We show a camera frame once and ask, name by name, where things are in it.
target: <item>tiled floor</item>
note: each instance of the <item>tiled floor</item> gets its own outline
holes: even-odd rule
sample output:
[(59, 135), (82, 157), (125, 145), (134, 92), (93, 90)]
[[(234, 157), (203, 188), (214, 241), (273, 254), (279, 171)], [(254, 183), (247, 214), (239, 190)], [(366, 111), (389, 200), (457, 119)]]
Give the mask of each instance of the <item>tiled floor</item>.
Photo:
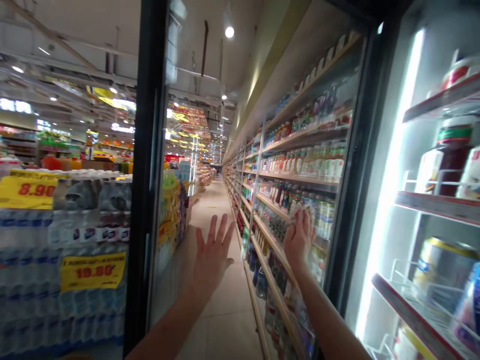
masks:
[[(220, 218), (223, 213), (228, 214), (229, 222), (233, 221), (226, 188), (221, 177), (218, 177), (206, 187), (193, 207), (186, 237), (155, 287), (153, 298), (158, 300), (158, 306), (152, 307), (152, 324), (167, 311), (192, 277), (197, 253), (194, 227), (202, 228), (206, 237), (211, 217), (217, 214)], [(237, 232), (234, 231), (233, 234), (229, 257), (235, 263), (225, 272), (222, 283), (203, 310), (177, 359), (263, 358), (247, 279), (241, 263)]]

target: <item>hanging sign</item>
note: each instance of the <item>hanging sign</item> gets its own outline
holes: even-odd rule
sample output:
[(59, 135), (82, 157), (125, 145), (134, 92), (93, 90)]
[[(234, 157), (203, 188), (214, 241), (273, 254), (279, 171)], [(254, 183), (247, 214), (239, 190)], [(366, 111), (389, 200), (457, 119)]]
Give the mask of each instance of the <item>hanging sign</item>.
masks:
[(124, 276), (125, 251), (97, 256), (65, 256), (61, 262), (61, 292), (116, 289)]
[(11, 170), (0, 182), (0, 207), (51, 210), (58, 180), (67, 176), (26, 170)]

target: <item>8.90 price sign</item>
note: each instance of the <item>8.90 price sign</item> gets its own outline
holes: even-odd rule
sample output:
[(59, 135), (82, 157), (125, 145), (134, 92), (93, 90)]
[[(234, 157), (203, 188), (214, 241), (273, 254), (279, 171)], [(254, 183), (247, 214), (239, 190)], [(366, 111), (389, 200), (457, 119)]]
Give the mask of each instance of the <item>8.90 price sign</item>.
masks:
[(65, 256), (61, 263), (61, 292), (116, 289), (124, 276), (126, 252), (96, 256)]

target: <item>right hand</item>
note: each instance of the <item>right hand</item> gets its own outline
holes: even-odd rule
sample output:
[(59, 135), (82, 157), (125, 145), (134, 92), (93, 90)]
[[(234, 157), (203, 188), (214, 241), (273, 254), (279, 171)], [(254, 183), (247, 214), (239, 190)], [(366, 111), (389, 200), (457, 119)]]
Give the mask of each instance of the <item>right hand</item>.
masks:
[(307, 258), (315, 237), (315, 231), (310, 213), (307, 210), (298, 210), (295, 213), (295, 224), (288, 227), (283, 250), (286, 259), (293, 271), (307, 267)]

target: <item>19.80 price sign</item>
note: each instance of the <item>19.80 price sign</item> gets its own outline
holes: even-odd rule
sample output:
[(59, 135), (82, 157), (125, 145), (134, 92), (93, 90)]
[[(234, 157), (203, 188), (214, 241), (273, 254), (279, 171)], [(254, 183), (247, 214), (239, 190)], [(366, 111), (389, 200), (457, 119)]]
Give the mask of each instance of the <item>19.80 price sign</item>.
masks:
[(64, 176), (38, 171), (11, 170), (0, 182), (0, 207), (49, 210), (57, 183)]
[(116, 289), (125, 270), (126, 252), (96, 256), (65, 256), (61, 264), (61, 292)]

